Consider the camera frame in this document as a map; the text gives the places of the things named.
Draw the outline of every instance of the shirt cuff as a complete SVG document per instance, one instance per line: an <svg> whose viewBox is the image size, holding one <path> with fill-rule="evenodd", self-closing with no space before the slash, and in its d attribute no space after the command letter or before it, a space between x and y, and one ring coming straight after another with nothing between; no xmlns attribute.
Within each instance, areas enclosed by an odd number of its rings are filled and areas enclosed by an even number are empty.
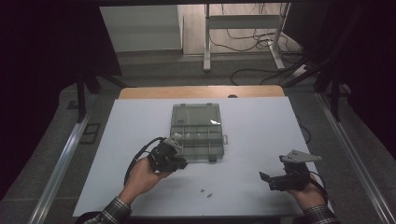
<svg viewBox="0 0 396 224"><path fill-rule="evenodd" d="M122 223L129 215L131 215L131 208L119 197L115 197L103 210L103 216L111 223Z"/></svg>
<svg viewBox="0 0 396 224"><path fill-rule="evenodd" d="M340 223L334 213L326 205L319 205L304 210L304 215L313 224Z"/></svg>

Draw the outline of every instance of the clear plastic box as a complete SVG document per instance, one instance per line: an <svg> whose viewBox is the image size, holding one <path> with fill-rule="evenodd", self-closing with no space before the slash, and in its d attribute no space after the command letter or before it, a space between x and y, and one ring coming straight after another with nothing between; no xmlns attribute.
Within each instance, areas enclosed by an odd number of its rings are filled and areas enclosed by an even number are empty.
<svg viewBox="0 0 396 224"><path fill-rule="evenodd" d="M188 162L221 160L224 146L219 105L174 105L170 136L183 146L177 155Z"/></svg>

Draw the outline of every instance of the wall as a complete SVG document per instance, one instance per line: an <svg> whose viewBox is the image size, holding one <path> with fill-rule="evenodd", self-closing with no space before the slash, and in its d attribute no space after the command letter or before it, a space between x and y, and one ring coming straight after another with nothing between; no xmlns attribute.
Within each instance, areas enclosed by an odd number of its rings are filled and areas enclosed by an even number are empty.
<svg viewBox="0 0 396 224"><path fill-rule="evenodd" d="M177 6L100 9L116 52L181 49Z"/></svg>

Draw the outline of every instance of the metal frame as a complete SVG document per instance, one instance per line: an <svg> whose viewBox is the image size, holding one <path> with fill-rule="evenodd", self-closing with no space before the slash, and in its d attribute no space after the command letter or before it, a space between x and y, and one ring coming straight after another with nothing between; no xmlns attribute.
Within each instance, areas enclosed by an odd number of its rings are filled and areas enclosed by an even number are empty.
<svg viewBox="0 0 396 224"><path fill-rule="evenodd" d="M205 5L205 49L204 71L210 71L210 30L215 29L276 29L274 41L269 42L269 50L274 58L278 70L285 69L285 65L277 52L280 33L285 23L290 3L285 5L280 15L221 15L210 16L210 4Z"/></svg>
<svg viewBox="0 0 396 224"><path fill-rule="evenodd" d="M70 137L67 140L66 145L64 146L61 157L56 163L55 168L53 169L53 172L49 178L49 182L44 188L44 191L41 194L37 205L35 206L35 210L33 211L33 214L29 219L29 224L44 223L44 220L47 217L52 202L55 199L55 195L58 192L59 187L61 186L62 180L64 179L64 174L66 173L70 161L73 158L73 154L76 151L78 141L81 138L82 133L84 132L88 120L90 119L96 98L97 95L95 94L90 95L90 97L88 98L87 113L85 114L85 117L82 119L82 121L75 125L72 133L70 134Z"/></svg>
<svg viewBox="0 0 396 224"><path fill-rule="evenodd" d="M332 125L332 129L334 130L335 135L343 146L346 155L350 163L352 164L353 169L356 172L356 175L361 181L363 188L366 190L366 193L369 196L376 212L381 218L382 223L396 223L395 217L389 210L388 203L386 202L384 196L379 190L378 185L374 182L373 178L367 171L367 168L365 167L363 161L361 160L361 157L357 153L353 144L349 140L349 137L347 136L347 133L344 130L342 123L338 122L332 115L332 111L329 109L329 102L326 99L325 93L317 93L317 97L324 113L326 114L327 119Z"/></svg>

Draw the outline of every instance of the aluminum rail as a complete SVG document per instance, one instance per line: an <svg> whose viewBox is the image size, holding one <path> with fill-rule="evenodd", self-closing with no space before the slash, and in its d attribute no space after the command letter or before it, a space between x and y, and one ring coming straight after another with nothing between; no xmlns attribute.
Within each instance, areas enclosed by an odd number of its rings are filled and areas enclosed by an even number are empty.
<svg viewBox="0 0 396 224"><path fill-rule="evenodd" d="M393 214L389 210L389 205L382 195L378 185L374 182L373 178L369 174L367 168L365 167L361 157L351 143L346 131L343 128L341 122L338 122L332 112L329 109L329 102L324 95L324 93L317 93L320 106L322 107L327 119L329 120L332 128L335 131L335 135L340 141L342 147L344 148L353 169L355 170L363 188L365 189L369 199L371 200L376 212L384 224L396 224L396 220Z"/></svg>
<svg viewBox="0 0 396 224"><path fill-rule="evenodd" d="M70 164L70 161L73 158L73 154L76 151L78 141L84 132L84 129L90 119L94 102L96 101L97 95L92 94L87 100L87 113L83 118L81 123L77 123L70 134L69 139L67 140L66 145L64 146L64 150L53 169L53 172L49 178L49 181L44 188L43 193L41 194L40 199L38 200L37 205L35 206L35 210L33 211L32 216L29 219L29 224L39 224L43 223L47 217L47 214L50 210L53 200L55 199L55 195L58 192L59 187L61 186L62 180L64 179L64 174L67 171L67 168Z"/></svg>

